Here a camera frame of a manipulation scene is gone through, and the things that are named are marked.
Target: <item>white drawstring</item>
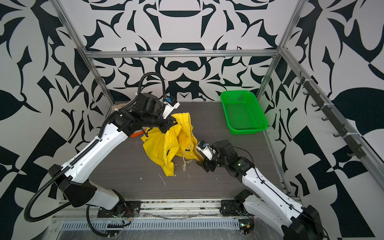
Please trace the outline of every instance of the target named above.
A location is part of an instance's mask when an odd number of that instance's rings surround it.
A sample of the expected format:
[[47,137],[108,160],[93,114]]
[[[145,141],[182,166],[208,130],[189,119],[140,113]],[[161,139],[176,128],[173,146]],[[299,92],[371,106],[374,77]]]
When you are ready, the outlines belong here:
[[[191,143],[189,144],[187,150],[190,151],[190,147],[191,147]],[[183,155],[183,164],[181,165],[181,170],[183,172],[185,172],[185,169],[187,168],[187,162],[191,162],[193,159],[190,159],[190,160],[185,160],[185,154],[187,153],[187,151],[184,152],[184,155]]]

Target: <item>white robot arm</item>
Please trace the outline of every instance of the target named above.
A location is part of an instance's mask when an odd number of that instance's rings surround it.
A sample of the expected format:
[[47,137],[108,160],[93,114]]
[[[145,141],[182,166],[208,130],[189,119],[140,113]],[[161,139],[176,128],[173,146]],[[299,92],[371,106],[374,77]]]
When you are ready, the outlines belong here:
[[[149,93],[141,93],[142,82],[148,75],[156,75],[161,79],[163,101]],[[169,114],[179,105],[180,103],[176,99],[165,95],[165,82],[160,74],[146,73],[139,81],[135,99],[122,109],[116,109],[110,114],[93,141],[63,165],[55,164],[50,167],[48,173],[52,179],[36,192],[25,207],[25,220],[37,222],[69,205],[80,207],[85,204],[104,208],[109,211],[109,216],[121,217],[126,207],[124,198],[115,190],[105,189],[89,181],[90,174],[117,145],[135,131],[142,130],[147,135],[143,127],[158,127],[163,133],[166,133],[177,124],[176,120]],[[58,186],[69,202],[47,214],[32,217],[30,212],[34,202],[53,183]],[[95,233],[103,237],[108,236],[99,232]]]
[[240,206],[236,209],[239,214],[243,212],[260,218],[284,236],[284,240],[323,239],[318,212],[312,206],[304,208],[285,195],[255,167],[253,159],[250,162],[245,157],[239,157],[228,140],[219,141],[212,146],[200,141],[197,150],[206,156],[204,161],[197,162],[206,172],[213,172],[217,166],[225,167],[229,175],[264,200],[260,201],[248,190],[242,191],[235,198]]

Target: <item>yellow raincoat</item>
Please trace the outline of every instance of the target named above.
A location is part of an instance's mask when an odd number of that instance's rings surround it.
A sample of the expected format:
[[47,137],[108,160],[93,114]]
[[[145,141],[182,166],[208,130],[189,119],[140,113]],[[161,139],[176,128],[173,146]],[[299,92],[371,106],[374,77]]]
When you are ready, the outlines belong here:
[[197,139],[192,133],[189,113],[173,114],[177,125],[163,134],[157,127],[148,132],[148,137],[142,136],[144,150],[148,157],[163,168],[167,177],[174,175],[172,159],[175,155],[186,159],[203,160],[197,152]]

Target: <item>mesh basket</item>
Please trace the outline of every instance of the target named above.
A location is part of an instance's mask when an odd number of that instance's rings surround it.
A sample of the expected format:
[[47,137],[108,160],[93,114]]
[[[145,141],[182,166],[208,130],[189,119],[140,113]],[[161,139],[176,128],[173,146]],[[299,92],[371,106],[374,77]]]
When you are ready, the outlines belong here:
[[254,134],[267,129],[268,121],[252,92],[226,91],[220,98],[232,134]]

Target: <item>patterned backdrop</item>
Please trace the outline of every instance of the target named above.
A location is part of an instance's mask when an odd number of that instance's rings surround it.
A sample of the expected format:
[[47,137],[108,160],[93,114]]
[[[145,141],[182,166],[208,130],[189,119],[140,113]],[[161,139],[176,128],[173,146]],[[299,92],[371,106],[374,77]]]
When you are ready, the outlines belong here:
[[384,1],[310,0],[287,47],[384,158]]
[[[167,95],[178,100],[220,100],[229,90],[256,94],[272,57],[99,58],[93,61],[115,101],[135,97],[141,76],[150,71],[166,80]],[[162,95],[161,82],[149,76],[144,92]]]
[[319,213],[331,239],[384,236],[384,192],[281,59],[259,100],[292,192]]
[[[24,207],[50,176],[98,133],[109,102],[47,0],[0,3],[1,239],[32,239],[48,226],[24,220]],[[53,210],[52,185],[32,215]]]
[[297,0],[63,0],[93,51],[277,48]]
[[[383,9],[381,0],[309,0],[287,45],[381,158]],[[281,60],[260,100],[293,191],[319,211],[331,239],[382,239],[384,192],[298,81]]]

